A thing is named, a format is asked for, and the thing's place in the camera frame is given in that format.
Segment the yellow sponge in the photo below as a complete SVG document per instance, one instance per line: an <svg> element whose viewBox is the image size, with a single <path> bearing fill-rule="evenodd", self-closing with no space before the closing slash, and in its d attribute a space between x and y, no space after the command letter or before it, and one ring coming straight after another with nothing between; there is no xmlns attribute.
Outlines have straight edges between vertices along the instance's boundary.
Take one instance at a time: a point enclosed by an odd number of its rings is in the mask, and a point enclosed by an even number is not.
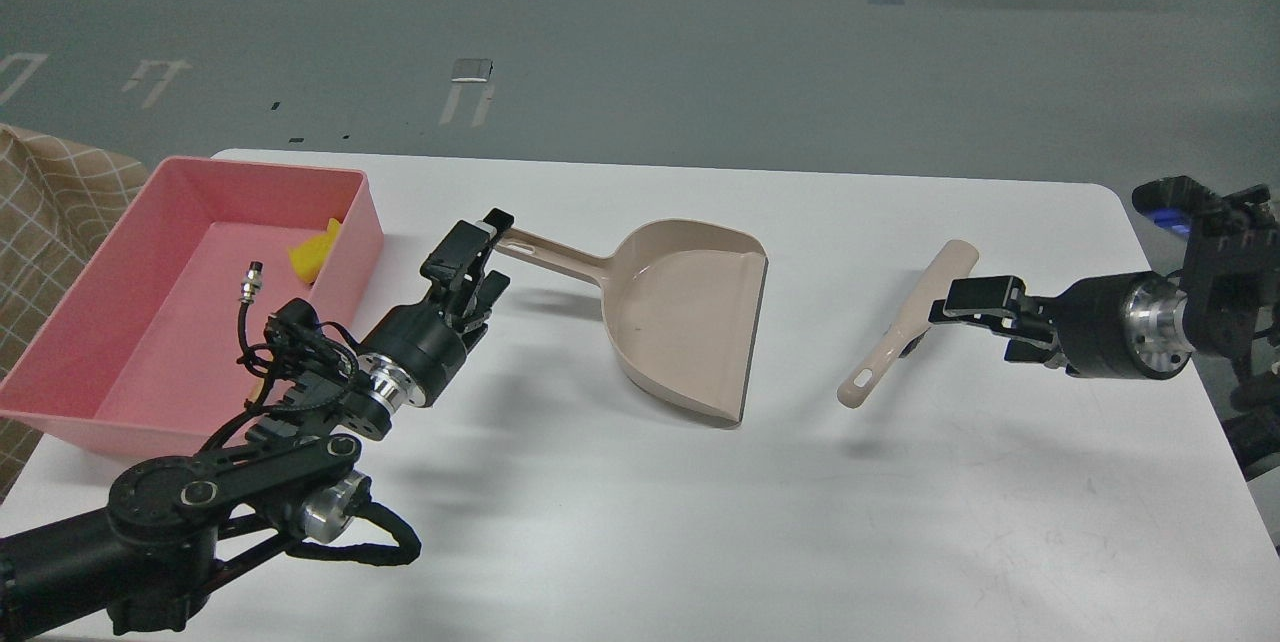
<svg viewBox="0 0 1280 642"><path fill-rule="evenodd" d="M302 279L307 285L316 281L320 267L324 267L324 260L329 256L329 249L333 249L333 240L338 237L339 229L342 229L342 223L330 217L329 228L324 233L311 237L301 246L289 247L289 263L293 263L293 272L297 272L298 279Z"/></svg>

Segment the screw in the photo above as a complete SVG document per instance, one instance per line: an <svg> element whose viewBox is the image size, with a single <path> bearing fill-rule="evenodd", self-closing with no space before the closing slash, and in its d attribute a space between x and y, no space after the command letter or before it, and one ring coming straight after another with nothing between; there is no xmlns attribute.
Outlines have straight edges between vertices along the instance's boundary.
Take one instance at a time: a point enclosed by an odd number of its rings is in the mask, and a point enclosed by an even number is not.
<svg viewBox="0 0 1280 642"><path fill-rule="evenodd" d="M356 441L352 437L334 437L329 440L329 454L335 458L349 458L356 454Z"/></svg>
<svg viewBox="0 0 1280 642"><path fill-rule="evenodd" d="M218 486L207 480L188 483L182 489L179 499L187 506L207 505L218 496Z"/></svg>

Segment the beige dustpan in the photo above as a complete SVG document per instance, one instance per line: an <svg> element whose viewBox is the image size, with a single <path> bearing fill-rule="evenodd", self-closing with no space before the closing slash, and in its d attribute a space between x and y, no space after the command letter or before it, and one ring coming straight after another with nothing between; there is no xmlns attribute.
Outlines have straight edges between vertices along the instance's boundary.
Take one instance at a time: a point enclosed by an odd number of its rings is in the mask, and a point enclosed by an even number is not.
<svg viewBox="0 0 1280 642"><path fill-rule="evenodd" d="M754 237L663 219L632 231L608 258L521 229L495 249L599 286L609 341L641 390L741 422L767 263Z"/></svg>

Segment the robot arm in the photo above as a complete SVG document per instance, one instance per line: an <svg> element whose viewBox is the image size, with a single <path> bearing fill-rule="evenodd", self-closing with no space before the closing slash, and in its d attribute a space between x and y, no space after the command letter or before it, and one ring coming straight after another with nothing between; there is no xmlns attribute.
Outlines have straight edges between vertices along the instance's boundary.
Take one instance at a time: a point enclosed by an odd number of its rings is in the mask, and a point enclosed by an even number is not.
<svg viewBox="0 0 1280 642"><path fill-rule="evenodd" d="M242 286L239 361L262 379L257 399L195 455L143 460L120 474L106 506L0 540L0 639L104 609L116 634L182 630L211 592L282 552L415 560L416 533L372 501L370 478L355 468L361 441L335 428L381 440L406 402L430 405L444 391L507 288L508 278L484 265L512 221L495 208L483 223L458 223L422 263L424 299L388 311L362 341L342 327L343 341L330 340L311 304L296 299L268 320L265 343L248 345L243 320L261 272L253 263ZM269 404L275 382L289 388ZM250 423L244 445L225 446ZM232 518L238 505L252 512ZM396 545L326 546L355 518ZM274 535L216 559L219 541L261 531Z"/></svg>
<svg viewBox="0 0 1280 642"><path fill-rule="evenodd" d="M1253 345L1280 347L1280 226L1266 185L1216 196L1189 176L1148 182L1133 205L1187 238L1183 269L1084 278L1057 297L1019 278L957 279L933 324L972 324L1009 338L1006 361L1075 377L1170 379L1192 352L1231 361L1243 411L1225 425L1242 468L1280 451L1280 373L1253 373ZM1270 327L1257 333L1261 318Z"/></svg>

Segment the pink box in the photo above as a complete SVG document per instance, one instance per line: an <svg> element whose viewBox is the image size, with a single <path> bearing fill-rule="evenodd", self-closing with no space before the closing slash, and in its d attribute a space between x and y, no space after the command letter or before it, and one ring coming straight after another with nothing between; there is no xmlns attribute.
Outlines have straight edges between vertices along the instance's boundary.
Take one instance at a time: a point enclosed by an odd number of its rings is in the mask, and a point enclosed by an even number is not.
<svg viewBox="0 0 1280 642"><path fill-rule="evenodd" d="M288 247L343 223L314 285ZM189 455L243 411L236 315L252 260L266 315L302 297L348 324L383 246L364 171L166 159L0 382L0 416L109 455Z"/></svg>

